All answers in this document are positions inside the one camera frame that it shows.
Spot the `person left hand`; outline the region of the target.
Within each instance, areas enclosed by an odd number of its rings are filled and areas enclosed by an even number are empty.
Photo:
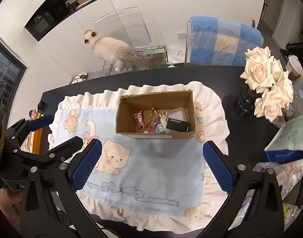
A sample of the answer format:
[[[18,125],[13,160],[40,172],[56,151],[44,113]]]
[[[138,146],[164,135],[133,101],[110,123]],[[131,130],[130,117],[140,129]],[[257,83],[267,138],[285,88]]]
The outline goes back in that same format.
[[[0,189],[0,224],[2,229],[20,233],[20,213],[15,204],[22,200],[22,192],[11,191],[8,187]]]

